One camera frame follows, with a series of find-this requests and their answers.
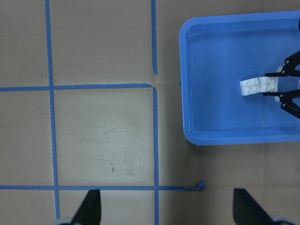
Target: beige floor tile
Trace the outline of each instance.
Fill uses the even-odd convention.
[[[60,191],[61,217],[72,217],[87,191]],[[153,191],[101,191],[101,225],[153,225]]]
[[[299,142],[264,145],[263,183],[266,187],[300,186],[299,146]]]
[[[53,185],[48,91],[0,93],[2,185]]]
[[[233,189],[160,191],[161,225],[234,225]]]
[[[55,92],[60,185],[153,185],[153,91]]]
[[[0,190],[0,224],[49,225],[54,220],[53,191]]]
[[[48,85],[45,2],[2,1],[0,87]]]
[[[147,0],[52,0],[55,84],[151,83]]]

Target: blue tape line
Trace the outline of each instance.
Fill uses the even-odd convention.
[[[5,92],[5,91],[35,91],[35,90],[49,90],[49,86],[0,88],[0,92]]]
[[[158,163],[158,93],[153,88],[153,137],[154,137],[154,221],[159,225],[159,163]]]
[[[52,160],[53,160],[53,180],[54,180],[54,201],[55,216],[60,218],[60,201],[58,192],[58,172],[57,172],[57,152],[56,152],[56,131],[55,131],[55,111],[54,111],[54,91],[53,91],[53,63],[52,63],[52,43],[51,43],[51,20],[50,2],[45,0],[46,13],[46,33],[47,33],[47,53],[48,53],[48,76],[49,76],[49,97],[50,97],[50,117],[52,136]]]
[[[78,90],[78,89],[119,89],[119,88],[151,88],[147,83],[118,83],[118,84],[79,84],[57,85],[54,90]]]
[[[45,12],[46,12],[49,85],[53,86],[53,64],[52,64],[51,21],[50,21],[50,2],[49,2],[49,0],[45,0]]]
[[[160,186],[160,191],[202,191],[206,187],[205,182],[200,181],[196,187]]]
[[[85,191],[99,189],[103,191],[178,191],[181,187],[177,186],[19,186],[1,185],[0,190],[55,190],[59,191]],[[197,188],[184,188],[184,191],[200,190]]]
[[[99,189],[102,191],[153,191],[154,186],[59,186],[64,191],[85,191]]]
[[[54,186],[1,185],[0,190],[54,190]]]
[[[158,74],[158,54],[156,35],[156,0],[151,0],[151,21],[152,21],[152,63],[153,73]]]
[[[50,95],[50,117],[51,117],[51,136],[52,136],[52,160],[53,160],[53,180],[56,219],[60,218],[60,200],[58,192],[58,171],[57,171],[57,151],[56,151],[56,127],[54,109],[54,91],[49,91]]]

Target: blue tray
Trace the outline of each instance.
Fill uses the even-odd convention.
[[[299,119],[283,111],[274,97],[242,96],[239,84],[276,72],[286,57],[300,50],[299,18],[300,11],[215,16],[182,26],[183,127],[190,142],[300,141]],[[297,89],[298,81],[293,84]]]

